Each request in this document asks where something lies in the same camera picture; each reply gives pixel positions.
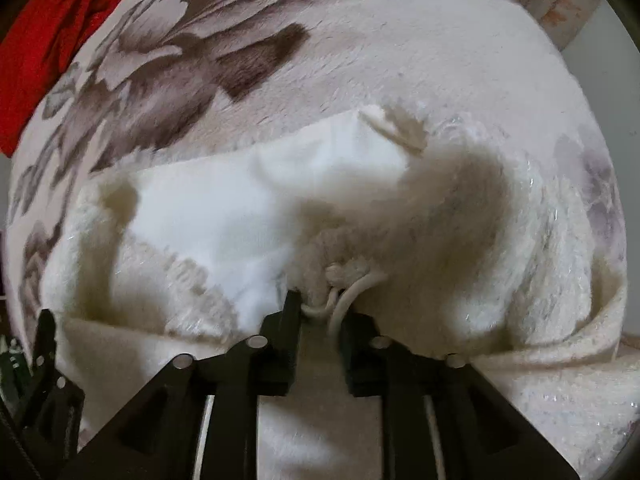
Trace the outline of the floral purple bed blanket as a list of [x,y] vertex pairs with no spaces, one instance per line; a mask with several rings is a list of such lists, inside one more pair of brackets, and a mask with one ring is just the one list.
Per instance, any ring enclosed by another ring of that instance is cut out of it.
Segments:
[[625,262],[612,160],[561,52],[515,0],[122,0],[10,156],[13,333],[32,338],[44,270],[85,180],[234,150],[386,99],[471,113],[562,171],[597,243]]

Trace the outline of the red quilt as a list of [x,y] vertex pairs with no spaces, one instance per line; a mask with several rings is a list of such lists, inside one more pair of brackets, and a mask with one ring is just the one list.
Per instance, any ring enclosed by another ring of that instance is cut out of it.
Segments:
[[1,153],[122,0],[28,0],[1,41]]

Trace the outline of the white knit cardigan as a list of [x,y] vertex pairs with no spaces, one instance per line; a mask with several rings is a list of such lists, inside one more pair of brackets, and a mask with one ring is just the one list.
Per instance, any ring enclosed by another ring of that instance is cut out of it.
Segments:
[[600,132],[539,148],[456,116],[367,106],[232,153],[89,179],[44,274],[82,442],[172,357],[258,331],[288,289],[311,324],[292,393],[262,402],[260,476],[378,473],[369,401],[335,346],[346,312],[424,356],[469,358],[585,479],[639,418],[617,352],[624,216]]

